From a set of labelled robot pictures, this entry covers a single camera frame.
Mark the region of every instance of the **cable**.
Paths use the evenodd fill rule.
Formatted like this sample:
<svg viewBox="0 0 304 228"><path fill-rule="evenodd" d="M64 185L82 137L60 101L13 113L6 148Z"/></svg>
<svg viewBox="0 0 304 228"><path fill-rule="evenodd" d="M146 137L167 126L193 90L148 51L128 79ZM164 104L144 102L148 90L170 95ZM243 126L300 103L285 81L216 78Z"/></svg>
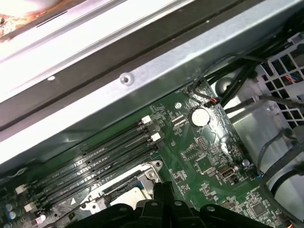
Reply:
<svg viewBox="0 0 304 228"><path fill-rule="evenodd" d="M275 184L272 186L271 188L271 194L273 196L276 195L276 192L278 191L278 189L281 187L281 185L288 180L289 178L295 176L299 174L297 170L290 170L289 172L285 173L283 176L281 176L276 182Z"/></svg>
<svg viewBox="0 0 304 228"><path fill-rule="evenodd" d="M262 162L262 159L268 149L268 147L273 144L275 141L278 141L279 139L281 139L283 137L283 135L286 135L287 132L291 131L290 129L286 128L286 129L282 129L280 130L280 132L271 140L269 140L268 142L266 142L264 144L264 146L262 147L260 153L258 154L258 158L257 158L257 165L256 165L256 169L257 169L257 173L258 174L261 174L261 162Z"/></svg>
<svg viewBox="0 0 304 228"><path fill-rule="evenodd" d="M283 167L285 167L289 162L296 158L304 150L304 139L299 141L294 147L286 152L278 161L276 161L264 174L260 183L260 190L267 197L270 204L276 206L282 213L288 216L298 227L304 228L304 223L299 220L296 216L286 210L271 194L267 183L273 178L273 176L279 172Z"/></svg>
<svg viewBox="0 0 304 228"><path fill-rule="evenodd" d="M304 176L304 163L301 163L299 165L296 165L293 167L292 170L288 171L284 175L282 175L279 179L276 180L275 184L271 188L271 193L273 196L276 195L276 192L280 188L280 186L289 178L299 175L299 176Z"/></svg>
<svg viewBox="0 0 304 228"><path fill-rule="evenodd" d="M274 97L274 96L259 96L261 100L268 100L268 101L274 101L277 102L279 104L282 105L287 105L289 107L293 107L293 108L304 108L304 104L303 103L299 103L296 101L291 101L291 100L286 100L286 99L282 99L280 97Z"/></svg>
<svg viewBox="0 0 304 228"><path fill-rule="evenodd" d="M298 109L302 109L304 108L304 104L303 103L299 103L299 102L296 102L296 101L291 101L291 100L287 100L287 99L283 99L283 98L280 98L280 97L273 97L273 96L258 96L260 98L260 100L267 100L267 101L274 101L274 102L277 102L279 104L282 104L282 105L287 105L288 107L292 107L292 108L298 108ZM229 113L232 113L232 112L235 112L241 108L245 108L247 107L248 105L254 103L254 99L253 98L250 98L246 101L243 101L241 103L239 103L238 105L232 107L232 108L228 108L228 109L225 109L225 112L226 114L229 114Z"/></svg>

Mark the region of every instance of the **metal panel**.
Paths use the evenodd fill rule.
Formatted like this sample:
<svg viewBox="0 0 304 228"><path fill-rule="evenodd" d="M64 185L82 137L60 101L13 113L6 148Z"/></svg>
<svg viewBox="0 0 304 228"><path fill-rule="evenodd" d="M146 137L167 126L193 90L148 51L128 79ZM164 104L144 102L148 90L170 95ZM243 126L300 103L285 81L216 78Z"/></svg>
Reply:
<svg viewBox="0 0 304 228"><path fill-rule="evenodd" d="M192 1L88 0L17 36L1 45L0 102Z"/></svg>
<svg viewBox="0 0 304 228"><path fill-rule="evenodd" d="M63 103L63 98L71 94L79 95L81 88L90 84L96 85L96 82L108 72L124 67L127 63L135 62L136 59L136 65L132 64L132 67L127 67L127 70L134 69L149 60L147 57L142 57L144 54L149 53L149 56L152 56L150 59L153 59L225 21L227 16L232 17L245 10L246 7L250 8L257 4L256 0L246 0L244 4L239 3L239 0L230 0L224 5L221 0L212 1L209 4L206 2L206 0L202 0L188 4L182 10L175 11L54 74L50 79L55 80L43 80L2 102L0 104L0 131L2 131L0 141L3 139L3 131L7 132L8 128L16 124L26 128L24 120L29 122L29 119L34 119L34 114L37 122L45 117L41 115L42 110L48 109L48 115L50 115L60 108L68 106L73 101ZM103 86L106 80L96 88ZM79 98L81 96L74 96L74 101ZM57 105L58 109L50 108L55 103L61 103L61 105Z"/></svg>
<svg viewBox="0 0 304 228"><path fill-rule="evenodd" d="M119 79L112 81L4 140L0 144L0 151L4 152L1 170L31 158L46 159L58 154L155 101L193 79L199 66L262 39L294 13L300 3L303 1L264 1L136 68L131 72L135 79L132 85L124 86Z"/></svg>

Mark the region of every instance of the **black cable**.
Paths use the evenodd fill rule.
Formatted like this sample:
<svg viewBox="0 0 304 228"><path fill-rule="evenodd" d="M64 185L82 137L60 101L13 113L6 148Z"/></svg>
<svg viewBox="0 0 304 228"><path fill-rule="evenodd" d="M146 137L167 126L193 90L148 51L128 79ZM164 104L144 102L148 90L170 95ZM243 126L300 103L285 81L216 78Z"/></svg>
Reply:
<svg viewBox="0 0 304 228"><path fill-rule="evenodd" d="M274 101L277 102L279 104L282 105L287 105L289 107L293 107L293 108L304 108L304 104L303 103L299 103L296 101L291 101L291 100L286 100L286 99L282 99L280 97L274 97L274 96L259 96L261 100L267 100L267 101Z"/></svg>
<svg viewBox="0 0 304 228"><path fill-rule="evenodd" d="M225 91L220 104L222 107L224 107L239 91L241 86L244 84L244 82L247 80L249 76L252 76L252 74L255 74L255 68L257 67L257 64L247 64L245 65L239 74L235 77L235 79L232 81L230 86Z"/></svg>
<svg viewBox="0 0 304 228"><path fill-rule="evenodd" d="M279 139L281 139L283 137L283 135L285 134L286 132L286 129L282 129L280 130L280 132L274 137L272 138L271 140L269 140L268 142L266 142L264 144L264 146L262 147L260 153L258 154L258 158L257 158L257 165L256 165L256 169L257 169L257 173L258 174L261 174L261 162L262 162L262 159L268 149L268 147L273 144L275 141L278 141Z"/></svg>
<svg viewBox="0 0 304 228"><path fill-rule="evenodd" d="M271 194L267 183L273 176L284 168L289 162L296 158L304 150L304 138L294 147L287 151L278 161L276 161L264 174L260 183L260 190L267 197L270 204L276 206L282 213L288 216L298 227L304 228L304 223L296 216L286 210Z"/></svg>
<svg viewBox="0 0 304 228"><path fill-rule="evenodd" d="M247 106L251 105L252 103L255 103L255 101L254 101L254 99L250 98L246 101L239 103L238 105L236 105L234 107L225 109L225 113L229 114L229 113L235 112L237 110L240 110L242 108L246 108Z"/></svg>
<svg viewBox="0 0 304 228"><path fill-rule="evenodd" d="M277 181L275 182L275 184L272 186L271 188L271 194L273 196L276 195L276 192L278 191L278 189L281 187L281 185L288 180L289 178L295 176L299 174L298 170L290 170L289 172L285 173L284 175L282 175L279 179L277 179Z"/></svg>
<svg viewBox="0 0 304 228"><path fill-rule="evenodd" d="M282 104L282 105L287 105L288 107L292 107L292 108L299 108L299 109L302 109L304 108L304 104L303 103L299 103L299 102L296 102L296 101L291 101L291 100L287 100L287 99L283 99L283 98L280 98L280 97L273 97L273 96L259 96L260 100L267 100L267 101L274 101L274 102L277 102L279 104ZM228 109L225 109L225 112L226 114L229 114L229 113L232 113L232 112L235 112L241 108L245 108L247 107L248 105L254 103L254 99L253 98L250 98L246 101L243 101L241 103L239 103L238 105L232 107L232 108L228 108Z"/></svg>

